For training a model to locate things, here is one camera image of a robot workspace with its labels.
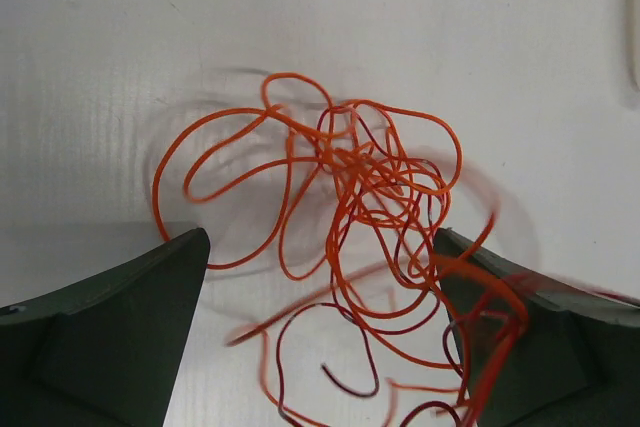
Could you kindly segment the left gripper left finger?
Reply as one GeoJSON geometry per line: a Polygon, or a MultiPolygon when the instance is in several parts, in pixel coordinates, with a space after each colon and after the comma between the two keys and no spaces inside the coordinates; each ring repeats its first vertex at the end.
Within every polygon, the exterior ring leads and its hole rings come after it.
{"type": "Polygon", "coordinates": [[[1,309],[4,426],[161,426],[204,280],[201,228],[1,309]]]}

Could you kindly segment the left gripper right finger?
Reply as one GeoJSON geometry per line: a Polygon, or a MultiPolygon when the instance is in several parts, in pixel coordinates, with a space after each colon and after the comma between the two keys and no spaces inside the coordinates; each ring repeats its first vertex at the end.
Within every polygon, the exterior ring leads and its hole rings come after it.
{"type": "Polygon", "coordinates": [[[638,425],[638,299],[547,277],[485,248],[470,262],[519,287],[529,314],[476,425],[638,425]]]}

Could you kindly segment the ball of wires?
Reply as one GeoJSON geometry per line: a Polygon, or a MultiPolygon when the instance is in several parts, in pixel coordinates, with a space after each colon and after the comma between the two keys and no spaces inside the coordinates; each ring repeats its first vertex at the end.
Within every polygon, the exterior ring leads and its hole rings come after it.
{"type": "Polygon", "coordinates": [[[389,390],[389,407],[382,426],[390,426],[398,409],[400,392],[429,392],[456,395],[455,403],[427,399],[417,404],[402,418],[401,426],[410,426],[422,412],[434,410],[434,416],[446,415],[455,426],[474,426],[497,382],[498,374],[524,336],[530,324],[528,308],[524,300],[506,281],[495,274],[481,273],[472,266],[472,255],[479,252],[484,241],[494,231],[502,212],[502,197],[496,187],[483,180],[474,180],[471,167],[464,166],[463,150],[454,130],[441,118],[429,113],[392,107],[369,99],[335,100],[315,80],[294,72],[271,73],[260,86],[261,107],[225,107],[212,111],[195,120],[177,135],[159,160],[150,181],[149,201],[152,215],[161,237],[170,240],[161,207],[161,184],[165,172],[174,162],[183,144],[205,127],[231,125],[231,121],[243,120],[241,128],[218,135],[209,142],[206,150],[194,158],[181,177],[183,199],[189,205],[211,206],[225,202],[229,195],[240,194],[245,184],[263,187],[276,186],[274,220],[269,221],[264,239],[251,247],[248,253],[229,261],[211,261],[211,271],[236,271],[265,252],[274,252],[276,270],[288,279],[289,284],[308,284],[308,279],[318,277],[322,269],[328,275],[326,282],[313,292],[291,301],[278,312],[260,322],[251,320],[232,331],[227,347],[241,345],[254,337],[261,341],[261,357],[258,382],[263,395],[273,404],[278,415],[290,426],[328,426],[288,403],[287,377],[282,353],[287,332],[296,320],[314,309],[330,309],[343,321],[356,329],[361,337],[363,352],[372,376],[369,390],[355,389],[337,377],[331,368],[321,364],[320,369],[334,390],[343,396],[369,399],[379,395],[381,376],[372,351],[372,340],[403,359],[419,373],[428,371],[452,371],[459,377],[459,384],[452,388],[436,388],[426,381],[417,384],[397,382],[394,377],[384,379],[389,390]],[[275,100],[270,93],[273,84],[284,81],[303,84],[321,97],[320,109],[313,122],[303,120],[292,107],[293,101],[275,100]],[[418,154],[406,150],[394,120],[398,117],[429,124],[443,130],[453,146],[453,160],[440,153],[418,154]],[[209,177],[237,163],[231,158],[232,148],[240,146],[258,134],[275,132],[269,137],[269,145],[275,145],[277,156],[269,154],[269,160],[251,161],[250,167],[241,167],[238,174],[224,174],[224,179],[205,193],[193,187],[204,169],[209,177]],[[443,224],[453,202],[453,190],[458,185],[468,185],[487,210],[487,218],[481,232],[470,246],[460,254],[435,252],[436,234],[446,233],[443,224]],[[320,247],[311,249],[311,260],[291,260],[287,248],[293,246],[302,234],[291,237],[294,227],[298,231],[300,220],[311,225],[314,219],[329,216],[328,226],[314,227],[319,231],[320,247]],[[351,242],[356,228],[366,228],[375,237],[374,254],[380,254],[376,263],[347,269],[343,260],[345,244],[351,242]],[[360,292],[361,283],[379,276],[389,277],[392,284],[385,290],[387,310],[373,308],[360,292]],[[484,289],[481,300],[476,301],[469,313],[454,307],[453,294],[445,294],[445,280],[471,281],[472,286],[484,289]],[[446,362],[432,361],[413,355],[401,348],[393,339],[405,339],[414,332],[424,333],[425,326],[444,309],[453,316],[451,325],[442,330],[443,352],[446,362]],[[500,322],[494,334],[495,347],[490,348],[488,367],[481,369],[479,390],[471,393],[470,382],[471,328],[479,325],[481,318],[500,322]],[[269,334],[273,326],[282,323],[274,337],[273,362],[277,371],[278,389],[269,385],[270,345],[269,334]],[[461,335],[463,353],[454,362],[448,349],[451,332],[461,335]]]}

